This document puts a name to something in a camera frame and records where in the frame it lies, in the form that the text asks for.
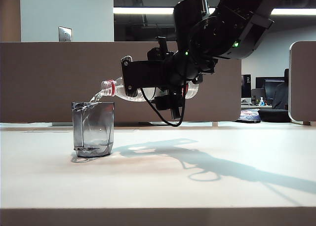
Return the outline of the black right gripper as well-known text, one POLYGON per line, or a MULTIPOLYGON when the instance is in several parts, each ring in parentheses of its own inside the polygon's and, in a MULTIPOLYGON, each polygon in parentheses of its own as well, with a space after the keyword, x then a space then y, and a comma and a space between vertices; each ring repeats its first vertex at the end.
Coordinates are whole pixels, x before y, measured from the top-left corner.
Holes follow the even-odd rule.
MULTIPOLYGON (((174 54, 168 50, 166 37, 155 37, 159 47, 154 47, 147 52, 147 58, 152 60, 164 60, 174 54)), ((164 63, 165 80, 169 87, 183 85, 184 82, 191 81, 193 84, 203 82, 203 77, 198 73, 199 67, 191 61, 189 57, 171 57, 164 63)), ((156 89, 152 103, 159 111, 170 110, 173 120, 182 119, 180 108, 183 107, 183 94, 178 89, 156 89)))

